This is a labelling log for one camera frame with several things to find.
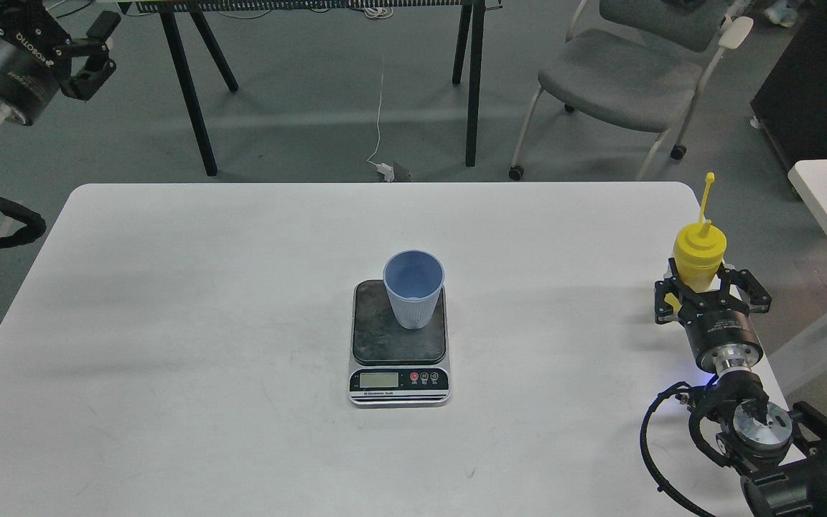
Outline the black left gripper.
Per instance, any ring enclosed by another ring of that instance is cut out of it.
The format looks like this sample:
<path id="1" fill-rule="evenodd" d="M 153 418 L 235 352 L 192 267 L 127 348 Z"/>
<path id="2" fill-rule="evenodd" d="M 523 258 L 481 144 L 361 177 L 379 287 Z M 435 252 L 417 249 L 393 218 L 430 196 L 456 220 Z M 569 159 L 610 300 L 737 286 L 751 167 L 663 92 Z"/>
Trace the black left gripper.
<path id="1" fill-rule="evenodd" d="M 102 11 L 85 38 L 70 39 L 42 1 L 0 1 L 0 127 L 32 125 L 55 97 L 59 44 L 62 94 L 79 101 L 94 97 L 116 69 L 108 41 L 119 23 L 121 14 Z M 78 57 L 86 61 L 70 75 Z"/>

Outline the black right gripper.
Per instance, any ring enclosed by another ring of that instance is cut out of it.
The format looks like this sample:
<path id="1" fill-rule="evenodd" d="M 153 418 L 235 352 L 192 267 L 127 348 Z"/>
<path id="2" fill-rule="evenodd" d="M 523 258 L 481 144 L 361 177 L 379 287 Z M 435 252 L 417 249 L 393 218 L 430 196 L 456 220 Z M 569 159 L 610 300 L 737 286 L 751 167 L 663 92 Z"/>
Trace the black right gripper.
<path id="1" fill-rule="evenodd" d="M 749 315 L 770 311 L 772 297 L 749 269 L 721 263 L 718 291 L 698 294 L 682 279 L 676 259 L 668 259 L 669 276 L 654 284 L 654 322 L 673 321 L 685 328 L 696 365 L 703 372 L 722 376 L 749 372 L 765 356 Z M 735 286 L 745 298 L 733 297 Z"/>

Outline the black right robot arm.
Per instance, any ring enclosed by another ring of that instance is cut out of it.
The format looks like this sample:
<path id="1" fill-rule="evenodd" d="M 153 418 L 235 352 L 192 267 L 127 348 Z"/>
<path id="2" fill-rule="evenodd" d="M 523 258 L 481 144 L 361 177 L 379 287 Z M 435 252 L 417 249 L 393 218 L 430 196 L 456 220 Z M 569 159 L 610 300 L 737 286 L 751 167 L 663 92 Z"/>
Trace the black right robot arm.
<path id="1" fill-rule="evenodd" d="M 641 457 L 658 490 L 706 515 L 663 477 L 648 447 L 650 418 L 675 397 L 690 412 L 693 445 L 719 467 L 736 470 L 752 514 L 827 516 L 827 416 L 806 402 L 791 410 L 772 403 L 752 370 L 764 353 L 749 314 L 767 312 L 771 296 L 747 269 L 719 265 L 719 288 L 696 292 L 681 279 L 675 259 L 668 264 L 666 278 L 654 285 L 654 320 L 685 328 L 696 365 L 711 379 L 702 386 L 674 383 L 643 417 Z"/>

